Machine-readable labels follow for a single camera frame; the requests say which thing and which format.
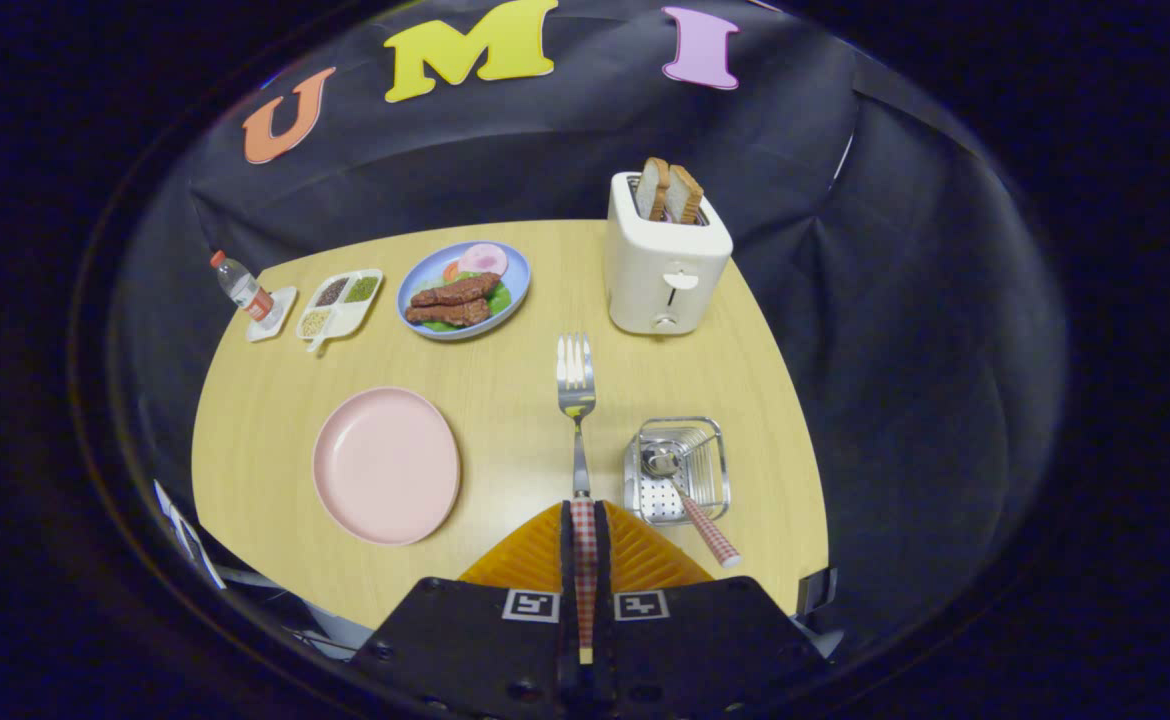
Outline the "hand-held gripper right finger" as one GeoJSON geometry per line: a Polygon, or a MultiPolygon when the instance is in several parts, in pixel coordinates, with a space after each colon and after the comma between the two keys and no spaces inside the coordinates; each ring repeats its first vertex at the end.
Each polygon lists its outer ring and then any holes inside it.
{"type": "Polygon", "coordinates": [[[593,510],[599,719],[773,719],[828,679],[826,657],[758,582],[618,591],[611,510],[593,510]]]}

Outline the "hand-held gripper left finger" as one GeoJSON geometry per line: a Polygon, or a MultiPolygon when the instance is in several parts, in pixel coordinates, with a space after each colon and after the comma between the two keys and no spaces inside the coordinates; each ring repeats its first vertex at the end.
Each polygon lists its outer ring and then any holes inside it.
{"type": "Polygon", "coordinates": [[[351,661],[428,716],[562,719],[576,692],[570,505],[552,507],[553,591],[419,580],[351,661]]]}

